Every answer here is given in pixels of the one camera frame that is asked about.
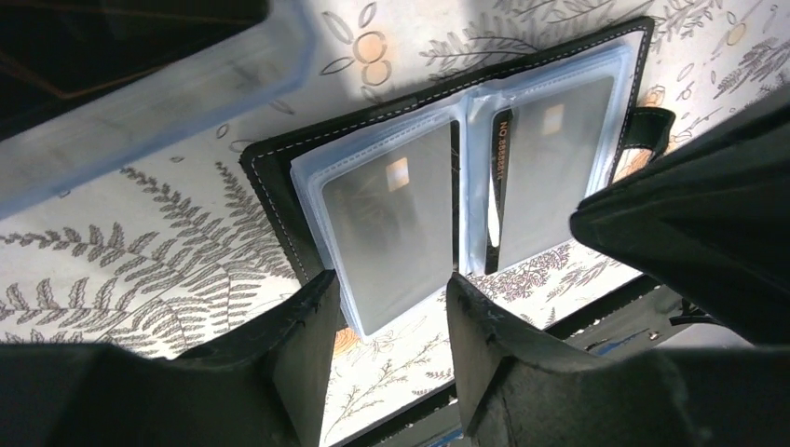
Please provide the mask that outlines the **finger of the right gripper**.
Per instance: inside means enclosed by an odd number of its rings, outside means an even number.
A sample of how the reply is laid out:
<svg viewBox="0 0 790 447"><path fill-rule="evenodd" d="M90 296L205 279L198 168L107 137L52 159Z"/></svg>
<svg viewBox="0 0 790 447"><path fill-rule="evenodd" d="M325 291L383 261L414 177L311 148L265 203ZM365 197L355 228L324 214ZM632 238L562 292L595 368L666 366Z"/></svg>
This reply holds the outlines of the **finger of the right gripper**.
<svg viewBox="0 0 790 447"><path fill-rule="evenodd" d="M789 342L789 89L582 200L581 244L756 345Z"/></svg>

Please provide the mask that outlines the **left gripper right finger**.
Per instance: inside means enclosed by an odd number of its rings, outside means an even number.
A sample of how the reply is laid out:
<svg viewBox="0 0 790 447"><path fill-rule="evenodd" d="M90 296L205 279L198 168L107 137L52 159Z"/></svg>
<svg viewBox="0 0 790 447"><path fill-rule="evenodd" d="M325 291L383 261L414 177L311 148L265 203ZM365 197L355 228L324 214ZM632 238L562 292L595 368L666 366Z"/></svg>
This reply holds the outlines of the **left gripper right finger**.
<svg viewBox="0 0 790 447"><path fill-rule="evenodd" d="M785 347L659 348L606 359L451 276L457 405L476 446L785 446Z"/></svg>

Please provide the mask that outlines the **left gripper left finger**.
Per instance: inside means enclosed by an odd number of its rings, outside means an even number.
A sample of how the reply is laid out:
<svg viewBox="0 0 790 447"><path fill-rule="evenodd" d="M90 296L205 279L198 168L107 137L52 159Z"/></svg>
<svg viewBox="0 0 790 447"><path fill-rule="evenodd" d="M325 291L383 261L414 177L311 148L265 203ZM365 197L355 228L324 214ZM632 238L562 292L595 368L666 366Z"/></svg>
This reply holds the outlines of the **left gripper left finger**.
<svg viewBox="0 0 790 447"><path fill-rule="evenodd" d="M5 446L316 446L339 291L326 270L175 359L109 344L1 348Z"/></svg>

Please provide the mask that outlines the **black leather card holder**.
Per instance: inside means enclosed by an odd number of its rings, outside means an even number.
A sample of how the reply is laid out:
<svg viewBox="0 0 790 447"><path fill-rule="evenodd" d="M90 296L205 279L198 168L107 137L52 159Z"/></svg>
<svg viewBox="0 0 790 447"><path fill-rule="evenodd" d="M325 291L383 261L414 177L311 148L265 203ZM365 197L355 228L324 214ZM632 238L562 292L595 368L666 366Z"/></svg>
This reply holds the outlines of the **black leather card holder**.
<svg viewBox="0 0 790 447"><path fill-rule="evenodd" d="M637 104L643 16L454 74L246 147L240 164L298 279L337 274L362 340L442 291L570 237L622 153L661 155L671 112Z"/></svg>

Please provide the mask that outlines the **clear acrylic card stand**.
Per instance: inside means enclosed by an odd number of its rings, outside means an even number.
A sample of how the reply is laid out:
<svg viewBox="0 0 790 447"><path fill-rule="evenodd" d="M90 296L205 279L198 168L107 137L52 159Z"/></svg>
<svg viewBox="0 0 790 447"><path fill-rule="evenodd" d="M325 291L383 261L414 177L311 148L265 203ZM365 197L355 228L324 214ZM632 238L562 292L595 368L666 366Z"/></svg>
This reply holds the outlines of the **clear acrylic card stand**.
<svg viewBox="0 0 790 447"><path fill-rule="evenodd" d="M317 34L301 1L250 29L1 142L11 216L301 87Z"/></svg>

